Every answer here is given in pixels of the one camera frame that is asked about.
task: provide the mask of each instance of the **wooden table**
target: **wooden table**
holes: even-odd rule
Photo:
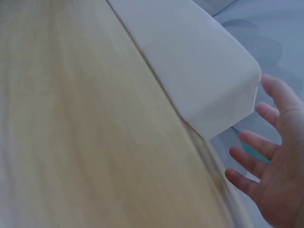
[[[251,227],[105,0],[2,0],[0,50],[0,227]]]

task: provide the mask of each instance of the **palm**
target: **palm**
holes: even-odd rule
[[[299,134],[304,131],[304,107],[294,94],[290,93],[289,97],[282,94],[278,85],[274,86],[272,78],[266,77],[263,86],[273,97],[280,112],[265,103],[258,104],[256,110],[279,131],[282,145],[252,132],[241,132],[240,139],[269,159],[270,164],[233,146],[230,149],[231,156],[258,177],[260,182],[249,180],[232,169],[227,169],[226,177],[257,204],[271,225],[293,227],[297,211],[304,200],[304,170],[301,165],[304,162],[304,134]]]

